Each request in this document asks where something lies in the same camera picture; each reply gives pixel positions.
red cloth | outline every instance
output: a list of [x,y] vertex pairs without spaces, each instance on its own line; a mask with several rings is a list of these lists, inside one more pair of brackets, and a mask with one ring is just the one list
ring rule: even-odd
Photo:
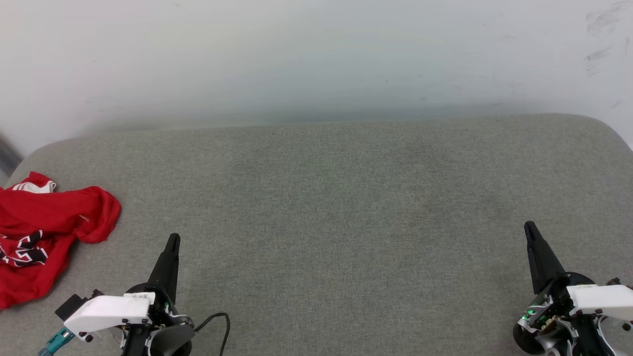
[[36,172],[0,188],[1,309],[44,296],[66,269],[75,238],[100,243],[114,229],[121,205],[105,190],[48,193],[53,189]]

teal connector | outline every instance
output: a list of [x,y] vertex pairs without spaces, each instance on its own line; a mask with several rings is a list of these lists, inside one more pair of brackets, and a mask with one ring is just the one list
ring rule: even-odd
[[62,328],[47,343],[46,347],[37,353],[37,356],[53,356],[59,349],[70,340],[75,338],[75,334],[71,333],[67,328]]

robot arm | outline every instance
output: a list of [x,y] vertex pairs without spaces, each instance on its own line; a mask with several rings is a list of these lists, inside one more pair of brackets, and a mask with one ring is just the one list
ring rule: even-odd
[[[71,296],[55,311],[64,320],[64,328],[38,355],[52,356],[74,337],[90,342],[90,333],[110,329],[123,336],[123,356],[188,356],[191,339],[201,327],[194,330],[191,318],[178,314],[174,307],[179,246],[180,236],[172,234],[148,282],[130,288],[123,296],[104,295],[96,289],[90,298]],[[225,343],[229,318],[223,315],[227,318]]]
[[607,317],[633,320],[633,290],[598,286],[582,274],[565,272],[536,225],[525,223],[527,255],[536,298],[515,324],[517,345],[532,355],[625,356],[601,330]]

wire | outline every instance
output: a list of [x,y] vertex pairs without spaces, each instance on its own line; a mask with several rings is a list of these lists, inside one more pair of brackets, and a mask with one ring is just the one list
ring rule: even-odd
[[169,313],[167,313],[167,315],[169,315],[170,317],[173,317],[173,318],[188,317],[188,315],[187,315],[187,314],[178,314],[178,315],[174,315],[171,311],[169,311]]
[[194,329],[194,331],[200,331],[200,329],[202,329],[205,325],[207,325],[207,323],[209,323],[209,321],[213,320],[213,318],[215,317],[224,317],[227,320],[227,330],[226,332],[224,332],[224,340],[222,340],[222,346],[220,347],[220,356],[222,356],[222,354],[224,353],[224,346],[227,344],[227,339],[229,338],[229,332],[231,331],[231,321],[227,313],[215,313],[209,316],[208,318],[206,318],[205,321],[202,322],[202,324],[200,324],[200,326]]

gray fabric surface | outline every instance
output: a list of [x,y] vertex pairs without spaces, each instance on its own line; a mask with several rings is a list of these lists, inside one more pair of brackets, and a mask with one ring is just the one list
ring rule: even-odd
[[[171,232],[177,307],[228,312],[227,356],[521,355],[526,220],[568,270],[633,283],[633,155],[586,117],[124,132],[46,146],[9,184],[30,170],[123,210],[48,297],[1,312],[6,355],[35,355],[73,293],[144,282]],[[216,355],[223,332],[213,321],[192,354]],[[58,355],[117,346],[104,333]]]

